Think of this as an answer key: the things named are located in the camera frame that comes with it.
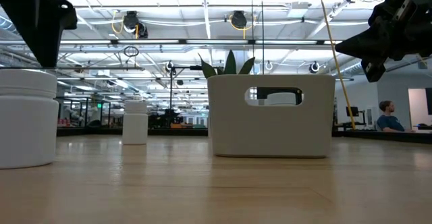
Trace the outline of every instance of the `white jar lid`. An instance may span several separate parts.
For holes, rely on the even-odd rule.
[[[266,105],[296,105],[296,95],[291,92],[273,93],[267,96]]]
[[[142,101],[126,101],[124,110],[126,113],[146,113],[147,104]]]
[[[57,78],[46,72],[0,69],[0,94],[38,95],[54,98]]]

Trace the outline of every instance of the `wall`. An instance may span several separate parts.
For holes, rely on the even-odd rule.
[[[358,107],[359,111],[373,109],[373,121],[376,121],[378,117],[377,84],[367,82],[365,76],[355,76],[353,82],[345,83],[345,87],[351,107]],[[346,115],[347,104],[340,82],[336,82],[335,98],[337,101],[337,122],[350,122],[350,117]],[[354,120],[362,122],[362,114],[360,113],[359,117],[355,117]]]
[[[432,115],[428,115],[426,90],[425,89],[408,89],[410,114],[412,125],[425,123],[432,124]]]
[[[411,128],[409,88],[430,88],[432,78],[424,74],[394,75],[384,74],[377,83],[379,101],[393,101],[396,107],[396,116],[405,128]]]

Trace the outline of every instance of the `table surface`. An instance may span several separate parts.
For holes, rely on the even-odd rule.
[[[146,146],[124,146],[119,136],[58,138],[53,164],[0,170],[2,223],[432,219],[426,144],[334,138],[327,159],[236,159],[210,151],[205,137],[149,137]]]

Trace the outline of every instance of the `monitor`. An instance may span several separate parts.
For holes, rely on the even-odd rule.
[[[351,107],[351,112],[353,117],[358,117],[358,107]],[[348,107],[346,107],[346,116],[350,116],[350,111],[348,110]]]

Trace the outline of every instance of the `white cylindrical jar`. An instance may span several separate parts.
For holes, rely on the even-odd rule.
[[[0,169],[33,167],[55,158],[57,78],[45,72],[0,70]]]
[[[296,105],[296,95],[291,92],[278,92],[267,95],[265,105],[268,106],[283,106]]]
[[[149,116],[145,102],[126,101],[123,118],[123,144],[146,144]]]

